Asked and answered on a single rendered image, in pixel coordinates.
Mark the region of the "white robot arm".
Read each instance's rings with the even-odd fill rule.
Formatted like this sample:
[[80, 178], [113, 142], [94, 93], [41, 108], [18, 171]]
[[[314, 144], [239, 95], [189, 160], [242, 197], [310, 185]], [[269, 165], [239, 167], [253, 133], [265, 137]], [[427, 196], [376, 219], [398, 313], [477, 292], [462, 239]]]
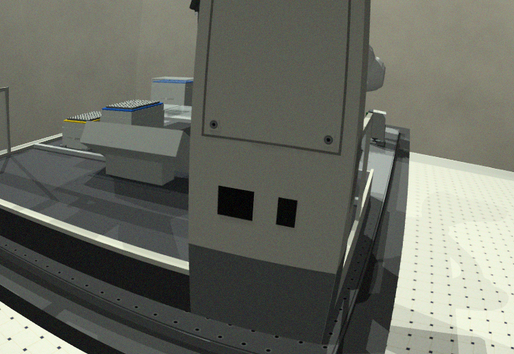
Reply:
[[373, 48], [369, 45], [369, 61], [366, 92], [376, 91], [383, 86], [386, 67], [382, 60], [375, 57]]

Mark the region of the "white ready key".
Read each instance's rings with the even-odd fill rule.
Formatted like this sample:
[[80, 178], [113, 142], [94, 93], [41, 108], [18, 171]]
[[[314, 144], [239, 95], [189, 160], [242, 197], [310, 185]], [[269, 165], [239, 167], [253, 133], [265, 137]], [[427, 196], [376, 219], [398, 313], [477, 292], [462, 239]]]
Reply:
[[[366, 113], [373, 113], [372, 128], [371, 128], [371, 141], [370, 143], [376, 145], [384, 145], [385, 131], [386, 131], [386, 112], [380, 110], [372, 110]], [[375, 139], [374, 139], [375, 138]], [[380, 141], [378, 139], [383, 139]]]

